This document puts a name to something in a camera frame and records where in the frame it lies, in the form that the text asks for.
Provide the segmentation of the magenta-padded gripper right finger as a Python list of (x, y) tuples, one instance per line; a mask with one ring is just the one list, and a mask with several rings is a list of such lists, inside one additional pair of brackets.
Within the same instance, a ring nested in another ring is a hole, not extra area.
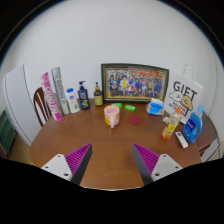
[(132, 155), (145, 185), (182, 169), (168, 154), (158, 155), (138, 144), (132, 145)]

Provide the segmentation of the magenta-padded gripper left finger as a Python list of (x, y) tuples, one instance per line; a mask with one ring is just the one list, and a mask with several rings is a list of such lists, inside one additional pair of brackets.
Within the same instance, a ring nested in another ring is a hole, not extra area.
[(92, 144), (86, 144), (67, 155), (57, 154), (42, 169), (79, 185), (92, 155)]

